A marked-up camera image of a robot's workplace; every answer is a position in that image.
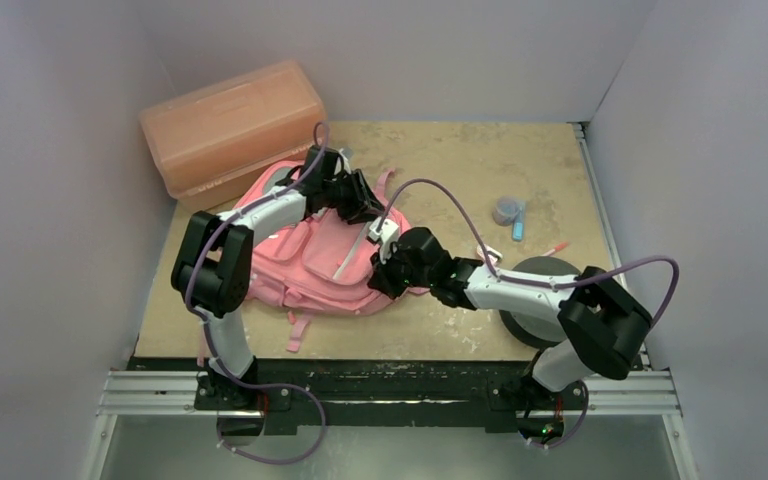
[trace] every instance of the blue marker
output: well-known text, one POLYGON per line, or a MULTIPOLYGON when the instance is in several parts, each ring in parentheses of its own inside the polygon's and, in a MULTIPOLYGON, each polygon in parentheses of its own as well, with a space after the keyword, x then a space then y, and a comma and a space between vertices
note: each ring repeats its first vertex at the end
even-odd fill
POLYGON ((516 219, 514 220, 514 230, 511 234, 517 242, 522 241, 522 237, 525 235, 525 202, 519 204, 519 211, 517 212, 516 219))

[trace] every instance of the gray wall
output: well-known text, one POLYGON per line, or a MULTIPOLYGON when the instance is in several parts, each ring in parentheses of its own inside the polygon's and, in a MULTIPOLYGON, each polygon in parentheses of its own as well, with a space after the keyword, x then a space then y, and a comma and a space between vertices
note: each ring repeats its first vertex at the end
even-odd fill
POLYGON ((295 57, 335 119, 589 120, 655 0, 139 0, 179 91, 295 57))
POLYGON ((75 478, 171 216, 136 120, 169 82, 87 3, 0 1, 0 478, 75 478))
POLYGON ((623 259, 684 268, 650 347, 704 478, 768 478, 768 1, 659 2, 589 141, 623 259))

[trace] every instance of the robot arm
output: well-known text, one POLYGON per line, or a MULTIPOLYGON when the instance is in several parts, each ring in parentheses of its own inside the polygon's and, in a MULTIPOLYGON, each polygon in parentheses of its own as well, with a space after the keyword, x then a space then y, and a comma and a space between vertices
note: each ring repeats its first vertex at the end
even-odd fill
MULTIPOLYGON (((277 195, 292 183, 295 172, 290 172, 266 193, 265 197, 271 199, 258 202, 222 231, 211 247, 222 250, 220 258, 205 258, 196 273, 192 305, 207 318, 212 350, 237 378, 242 378, 254 362, 238 311, 248 292, 254 246, 281 228, 301 222, 324 208, 336 209, 340 218, 349 224, 370 222, 384 210, 360 170, 349 171, 340 152, 326 148, 322 160, 314 167, 319 153, 319 146, 308 151, 305 164, 300 167, 307 176, 295 190, 277 195)), ((223 222, 238 213, 239 209, 233 209, 219 215, 197 212, 192 216, 172 270, 175 290, 184 295, 208 239, 223 222)), ((210 364, 224 374, 216 359, 211 359, 210 364)))
POLYGON ((572 283, 603 273, 596 267, 587 267, 577 277, 506 270, 497 276, 481 260, 453 258, 427 228, 412 228, 396 240, 386 232, 386 222, 375 229, 386 247, 371 258, 369 286, 390 298, 409 287, 426 287, 450 307, 506 310, 559 323, 567 340, 540 351, 526 374, 527 381, 548 392, 559 392, 593 373, 625 379, 652 327, 651 315, 613 279, 568 290, 517 283, 572 283))

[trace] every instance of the backpack strap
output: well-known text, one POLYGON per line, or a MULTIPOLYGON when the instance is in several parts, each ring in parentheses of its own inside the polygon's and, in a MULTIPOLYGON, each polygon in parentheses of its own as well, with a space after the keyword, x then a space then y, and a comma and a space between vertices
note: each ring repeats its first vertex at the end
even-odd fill
POLYGON ((375 182, 375 187, 372 189, 372 192, 375 194, 376 197, 378 197, 378 200, 380 200, 385 207, 389 203, 387 201, 387 191, 386 191, 387 182, 390 180, 390 177, 392 177, 394 173, 396 173, 395 168, 388 168, 387 170, 384 170, 384 173, 382 173, 381 176, 378 177, 378 181, 375 182))
POLYGON ((287 312, 287 319, 290 321, 290 324, 293 325, 293 329, 290 331, 290 341, 287 342, 287 351, 298 353, 299 348, 302 346, 302 335, 304 334, 305 328, 310 324, 310 321, 313 320, 313 313, 305 312, 296 317, 296 315, 290 311, 287 312))

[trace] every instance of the wooden table surface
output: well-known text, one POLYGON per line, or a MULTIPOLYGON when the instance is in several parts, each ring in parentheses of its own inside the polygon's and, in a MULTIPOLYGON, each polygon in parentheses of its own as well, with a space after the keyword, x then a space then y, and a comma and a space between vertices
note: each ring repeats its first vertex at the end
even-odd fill
MULTIPOLYGON (((573 129, 566 124, 333 122, 332 147, 354 151, 352 167, 374 182, 396 168, 388 196, 406 180, 446 185, 464 205, 484 241, 504 255, 502 267, 540 255, 562 241, 557 256, 573 265, 610 267, 602 224, 573 129), (496 225, 500 195, 528 202, 525 239, 496 225)), ((225 205, 216 209, 229 208, 225 205)), ((473 257, 476 242, 449 200, 434 187, 414 185, 396 202, 414 226, 427 226, 452 256, 473 257)), ((172 264, 192 212, 175 210, 148 299, 135 355, 194 357, 199 323, 170 286, 172 264)), ((271 358, 393 360, 523 360, 534 349, 519 343, 497 312, 451 309, 430 295, 406 296, 367 317, 317 315, 299 353, 286 351, 285 309, 247 301, 246 336, 255 355, 271 358)))

